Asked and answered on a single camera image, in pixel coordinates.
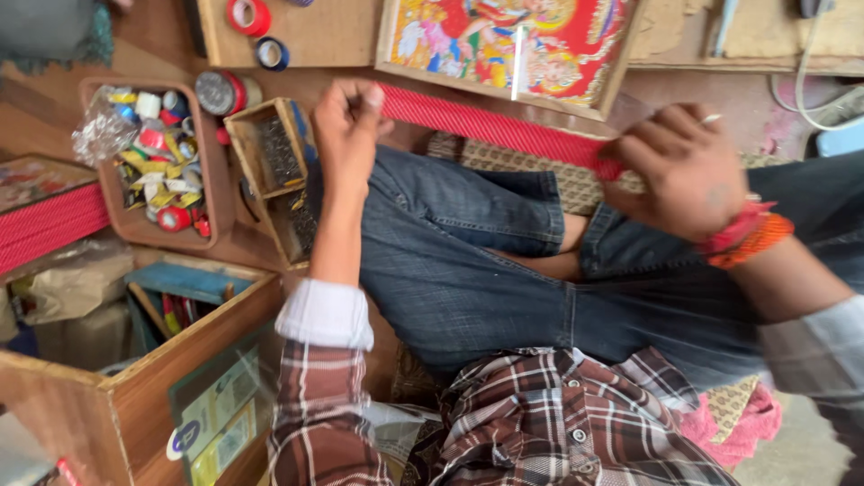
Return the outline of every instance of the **jeans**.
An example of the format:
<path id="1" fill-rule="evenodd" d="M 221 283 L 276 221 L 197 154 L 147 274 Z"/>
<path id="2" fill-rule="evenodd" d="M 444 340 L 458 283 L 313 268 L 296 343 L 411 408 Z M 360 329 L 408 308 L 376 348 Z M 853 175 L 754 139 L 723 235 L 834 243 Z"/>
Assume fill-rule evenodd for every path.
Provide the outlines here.
<path id="1" fill-rule="evenodd" d="M 864 152 L 752 169 L 751 189 L 796 236 L 864 290 Z M 321 171 L 310 168 L 317 214 Z M 501 349 L 577 347 L 605 363 L 653 346 L 698 390 L 762 371 L 760 317 L 691 245 L 601 204 L 580 248 L 579 284 L 486 248 L 558 253 L 555 175 L 487 172 L 379 146 L 363 213 L 360 283 L 436 378 Z"/>

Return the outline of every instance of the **shirt sleeve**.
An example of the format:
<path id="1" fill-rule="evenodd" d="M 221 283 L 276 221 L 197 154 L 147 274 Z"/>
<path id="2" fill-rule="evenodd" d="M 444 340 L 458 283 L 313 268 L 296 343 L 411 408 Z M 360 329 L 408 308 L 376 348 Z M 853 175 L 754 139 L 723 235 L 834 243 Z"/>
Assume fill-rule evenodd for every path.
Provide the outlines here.
<path id="1" fill-rule="evenodd" d="M 864 297 L 759 332 L 778 390 L 811 397 L 855 454 L 841 485 L 864 484 Z"/>
<path id="2" fill-rule="evenodd" d="M 393 484 L 362 416 L 366 312 L 362 291 L 304 280 L 279 314 L 287 339 L 268 440 L 273 486 Z"/>
<path id="3" fill-rule="evenodd" d="M 287 339 L 332 348 L 372 350 L 369 306 L 350 285 L 304 278 L 288 297 L 276 331 Z"/>

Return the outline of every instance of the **orange beaded bracelet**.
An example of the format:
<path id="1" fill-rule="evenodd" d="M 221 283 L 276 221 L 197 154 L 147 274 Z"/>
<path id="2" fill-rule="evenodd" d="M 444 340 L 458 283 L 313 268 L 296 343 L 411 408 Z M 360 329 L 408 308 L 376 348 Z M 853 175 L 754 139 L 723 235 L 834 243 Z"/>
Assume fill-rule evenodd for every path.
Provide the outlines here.
<path id="1" fill-rule="evenodd" d="M 759 227 L 748 234 L 741 243 L 723 253 L 708 257 L 708 263 L 723 270 L 744 263 L 756 253 L 761 253 L 795 231 L 795 225 L 779 214 L 770 213 Z"/>

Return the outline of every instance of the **shirt button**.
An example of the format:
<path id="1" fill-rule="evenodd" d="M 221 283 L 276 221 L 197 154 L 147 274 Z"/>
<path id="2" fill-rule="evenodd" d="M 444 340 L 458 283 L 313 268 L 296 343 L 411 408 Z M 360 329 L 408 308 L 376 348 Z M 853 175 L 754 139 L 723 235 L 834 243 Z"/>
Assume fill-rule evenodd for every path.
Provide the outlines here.
<path id="1" fill-rule="evenodd" d="M 573 440 L 575 440 L 577 444 L 585 442 L 585 439 L 587 438 L 588 436 L 585 435 L 585 431 L 582 429 L 576 429 L 573 431 Z"/>

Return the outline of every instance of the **blue painted wood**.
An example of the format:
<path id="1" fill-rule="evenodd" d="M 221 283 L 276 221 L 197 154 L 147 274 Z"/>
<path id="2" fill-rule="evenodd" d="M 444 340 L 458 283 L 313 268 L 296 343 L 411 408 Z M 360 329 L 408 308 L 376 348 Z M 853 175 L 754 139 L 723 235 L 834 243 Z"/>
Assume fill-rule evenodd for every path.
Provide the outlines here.
<path id="1" fill-rule="evenodd" d="M 165 262 L 156 262 L 129 272 L 124 277 L 124 282 L 127 285 L 137 282 L 148 291 L 166 292 L 216 305 L 225 303 L 222 294 L 229 283 L 234 283 L 235 294 L 253 284 L 251 280 Z M 162 308 L 161 300 L 156 308 Z"/>

